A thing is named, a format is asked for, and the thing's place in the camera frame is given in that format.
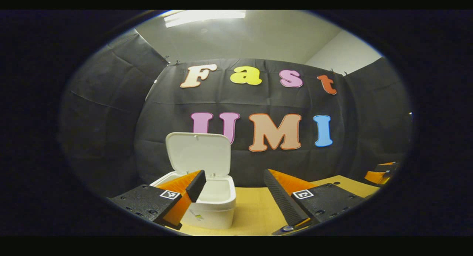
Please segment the black backdrop cloth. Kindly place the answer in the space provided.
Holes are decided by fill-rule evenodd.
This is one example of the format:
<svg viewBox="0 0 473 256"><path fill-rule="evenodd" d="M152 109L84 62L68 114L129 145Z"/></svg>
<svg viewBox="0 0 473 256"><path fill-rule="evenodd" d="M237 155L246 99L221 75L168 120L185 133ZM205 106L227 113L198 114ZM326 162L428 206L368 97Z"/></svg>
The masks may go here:
<svg viewBox="0 0 473 256"><path fill-rule="evenodd" d="M308 181L362 180L409 150L412 105L386 58L345 76L254 58L164 63L133 30L91 55L65 90L61 145L102 196L171 172L173 132L227 136L237 187L263 187L268 168Z"/></svg>

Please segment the wooden desktop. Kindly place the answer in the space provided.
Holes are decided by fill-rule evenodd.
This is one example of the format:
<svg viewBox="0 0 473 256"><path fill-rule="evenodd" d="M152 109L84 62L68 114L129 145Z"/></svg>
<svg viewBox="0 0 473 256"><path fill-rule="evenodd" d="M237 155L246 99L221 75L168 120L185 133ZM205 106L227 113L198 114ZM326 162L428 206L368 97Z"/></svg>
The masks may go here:
<svg viewBox="0 0 473 256"><path fill-rule="evenodd" d="M368 197L380 189L341 175L312 181L314 185L339 182L337 186L360 197ZM184 224L181 233L194 236L270 236L284 227L286 221L267 187L235 187L236 204L229 229L206 229Z"/></svg>

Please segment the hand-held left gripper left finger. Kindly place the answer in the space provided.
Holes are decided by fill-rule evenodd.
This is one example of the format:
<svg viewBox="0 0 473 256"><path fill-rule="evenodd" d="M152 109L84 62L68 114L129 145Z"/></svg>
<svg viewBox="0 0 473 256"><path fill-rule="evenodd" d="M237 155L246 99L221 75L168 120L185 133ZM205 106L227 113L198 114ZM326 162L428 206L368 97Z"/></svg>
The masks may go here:
<svg viewBox="0 0 473 256"><path fill-rule="evenodd" d="M205 184L205 172L198 170L157 186L139 185L109 200L137 216L179 230L184 214Z"/></svg>

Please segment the white desktop garbage bin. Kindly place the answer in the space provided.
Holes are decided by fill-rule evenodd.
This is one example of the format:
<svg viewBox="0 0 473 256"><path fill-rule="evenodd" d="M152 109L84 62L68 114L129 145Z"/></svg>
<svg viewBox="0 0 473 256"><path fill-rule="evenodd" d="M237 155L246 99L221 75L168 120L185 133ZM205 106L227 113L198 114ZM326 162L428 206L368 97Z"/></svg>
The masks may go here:
<svg viewBox="0 0 473 256"><path fill-rule="evenodd" d="M170 133L166 148L173 171L152 186L204 170L206 184L190 204L181 222L206 229L231 228L235 210L235 184L229 175L231 144L226 136L204 133Z"/></svg>

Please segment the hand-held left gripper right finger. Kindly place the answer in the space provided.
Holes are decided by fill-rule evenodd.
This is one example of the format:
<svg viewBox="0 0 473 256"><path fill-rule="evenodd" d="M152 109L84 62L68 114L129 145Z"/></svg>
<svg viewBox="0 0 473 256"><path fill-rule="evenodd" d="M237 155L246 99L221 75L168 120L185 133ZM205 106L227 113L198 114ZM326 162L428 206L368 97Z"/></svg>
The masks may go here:
<svg viewBox="0 0 473 256"><path fill-rule="evenodd" d="M311 227L345 214L364 198L333 183L314 185L300 178L267 169L263 180L269 189L286 226L275 235Z"/></svg>

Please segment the ceiling light panel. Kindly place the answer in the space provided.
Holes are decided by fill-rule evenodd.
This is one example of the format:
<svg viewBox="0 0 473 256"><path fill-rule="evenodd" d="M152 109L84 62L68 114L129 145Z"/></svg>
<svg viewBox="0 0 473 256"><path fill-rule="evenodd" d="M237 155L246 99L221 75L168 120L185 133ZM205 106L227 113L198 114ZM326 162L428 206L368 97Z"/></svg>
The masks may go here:
<svg viewBox="0 0 473 256"><path fill-rule="evenodd" d="M198 21L241 19L246 17L246 10L173 10L162 16L164 17L164 25L171 28Z"/></svg>

